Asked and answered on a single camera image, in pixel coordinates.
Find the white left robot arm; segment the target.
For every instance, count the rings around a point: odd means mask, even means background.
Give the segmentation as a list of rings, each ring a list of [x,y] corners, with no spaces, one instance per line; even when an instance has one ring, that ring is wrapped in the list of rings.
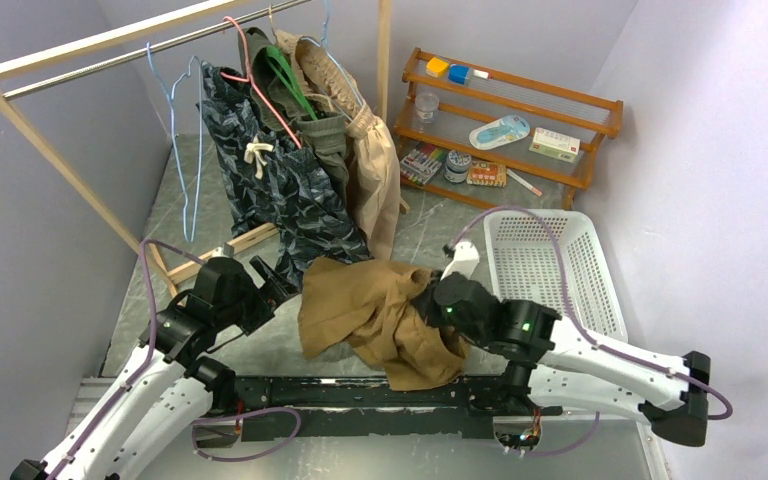
[[[14,479],[135,479],[186,427],[240,405],[236,374],[208,356],[219,333],[250,335],[299,293],[260,257],[205,261],[192,288],[155,314],[123,370],[90,412],[40,460],[24,460]]]

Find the tan brown shorts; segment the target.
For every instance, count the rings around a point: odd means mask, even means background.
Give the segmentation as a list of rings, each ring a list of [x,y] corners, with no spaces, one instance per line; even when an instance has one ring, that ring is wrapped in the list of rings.
[[[464,373],[470,353],[451,327],[433,327],[414,305],[437,272],[397,261],[313,261],[297,317],[302,354],[314,359],[348,344],[396,391],[441,387]]]

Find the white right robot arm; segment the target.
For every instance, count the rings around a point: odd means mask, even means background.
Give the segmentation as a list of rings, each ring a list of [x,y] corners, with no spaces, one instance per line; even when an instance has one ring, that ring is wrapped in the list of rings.
[[[573,407],[647,424],[674,444],[706,443],[705,354],[647,351],[534,301],[500,300],[460,273],[433,276],[411,304],[427,325],[507,360],[499,398],[510,413]]]

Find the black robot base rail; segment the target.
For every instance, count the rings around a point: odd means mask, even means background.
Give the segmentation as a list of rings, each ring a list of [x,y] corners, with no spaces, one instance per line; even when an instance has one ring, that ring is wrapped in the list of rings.
[[[238,376],[205,418],[244,441],[300,437],[458,434],[492,439],[504,419],[523,422],[537,405],[500,375],[465,375],[442,387],[396,391],[382,376]]]

